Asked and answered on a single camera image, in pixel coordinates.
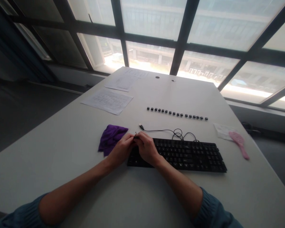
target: table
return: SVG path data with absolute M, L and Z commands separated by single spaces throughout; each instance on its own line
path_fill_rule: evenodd
M 216 143 L 228 169 L 226 174 L 182 173 L 217 197 L 244 227 L 285 227 L 285 186 L 213 83 L 149 72 L 130 92 L 116 91 L 134 97 L 119 116 L 80 104 L 125 69 L 117 70 L 0 153 L 0 211 L 10 213 L 103 160 L 97 149 L 108 124 L 135 133 L 141 123 L 146 130 L 181 128 L 201 142 Z M 209 120 L 151 112 L 147 106 Z M 217 138 L 213 123 L 238 130 L 250 161 L 243 159 L 235 143 Z M 169 132 L 149 135 L 172 137 Z M 187 135 L 185 140 L 193 137 Z M 192 227 L 155 169 L 126 164 L 99 182 L 62 226 Z

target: purple towel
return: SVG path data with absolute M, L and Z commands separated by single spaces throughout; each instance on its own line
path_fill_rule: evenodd
M 128 130 L 128 128 L 109 124 L 105 131 L 102 133 L 98 151 L 103 151 L 104 157 L 108 156 L 117 142 L 125 135 Z

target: hairbrush handle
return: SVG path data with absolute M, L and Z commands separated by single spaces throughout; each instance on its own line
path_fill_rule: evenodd
M 238 143 L 238 146 L 239 146 L 240 149 L 241 149 L 241 152 L 242 152 L 243 157 L 244 157 L 246 160 L 249 160 L 250 158 L 249 158 L 248 154 L 246 153 L 246 150 L 245 150 L 244 146 L 243 146 L 242 144 L 240 144 L 240 143 Z

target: sleeve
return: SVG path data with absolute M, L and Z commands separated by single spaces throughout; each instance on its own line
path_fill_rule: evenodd
M 46 226 L 39 214 L 38 206 L 46 194 L 38 197 L 33 202 L 17 208 L 13 213 L 0 220 L 0 228 L 4 227 L 49 227 Z
M 224 210 L 217 198 L 201 189 L 203 201 L 197 217 L 193 220 L 194 227 L 242 227 L 231 213 Z

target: paper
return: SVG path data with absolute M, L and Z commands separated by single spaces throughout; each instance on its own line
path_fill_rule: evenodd
M 132 99 L 131 96 L 103 88 L 81 101 L 81 103 L 119 115 Z
M 137 69 L 133 69 L 133 68 L 128 68 L 126 71 L 124 71 L 125 75 L 131 75 L 131 76 L 135 76 L 138 78 L 144 78 L 148 75 L 148 72 L 142 71 L 142 70 L 137 70 Z
M 132 75 L 115 76 L 111 81 L 109 81 L 105 87 L 129 92 L 131 87 L 137 81 L 138 77 Z
M 229 132 L 234 131 L 234 132 L 238 133 L 237 130 L 235 130 L 233 127 L 228 127 L 225 125 L 219 125 L 216 123 L 214 123 L 213 125 L 214 125 L 214 127 L 218 133 L 218 137 L 222 138 L 222 139 L 233 141 L 233 139 L 229 136 Z

